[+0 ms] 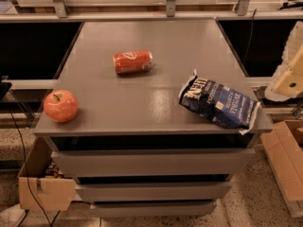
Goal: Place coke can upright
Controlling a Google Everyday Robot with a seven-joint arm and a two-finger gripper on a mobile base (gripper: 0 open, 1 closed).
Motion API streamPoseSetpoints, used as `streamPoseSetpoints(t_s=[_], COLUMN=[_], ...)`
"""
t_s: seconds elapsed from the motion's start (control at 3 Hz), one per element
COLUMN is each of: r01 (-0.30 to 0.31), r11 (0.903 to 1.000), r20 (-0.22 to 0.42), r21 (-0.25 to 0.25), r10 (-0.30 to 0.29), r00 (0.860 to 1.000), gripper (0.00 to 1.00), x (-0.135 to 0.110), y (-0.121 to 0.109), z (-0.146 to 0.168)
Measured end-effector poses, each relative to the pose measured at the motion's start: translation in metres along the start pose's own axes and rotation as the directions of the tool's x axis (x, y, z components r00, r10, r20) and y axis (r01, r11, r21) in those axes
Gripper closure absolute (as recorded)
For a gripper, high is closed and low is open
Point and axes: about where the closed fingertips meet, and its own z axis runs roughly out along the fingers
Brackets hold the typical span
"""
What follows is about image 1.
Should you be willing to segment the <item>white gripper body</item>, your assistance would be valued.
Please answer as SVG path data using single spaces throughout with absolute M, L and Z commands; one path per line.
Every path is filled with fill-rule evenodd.
M 297 21 L 294 28 L 290 32 L 290 35 L 285 44 L 282 53 L 282 65 L 285 68 L 290 66 L 291 61 L 299 50 L 300 46 L 303 44 L 303 22 Z

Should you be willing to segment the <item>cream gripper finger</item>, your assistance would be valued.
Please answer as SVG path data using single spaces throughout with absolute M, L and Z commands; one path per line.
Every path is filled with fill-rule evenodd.
M 274 72 L 265 89 L 265 97 L 272 101 L 286 101 L 296 98 L 303 92 L 303 51 L 298 50 L 294 57 L 283 62 Z

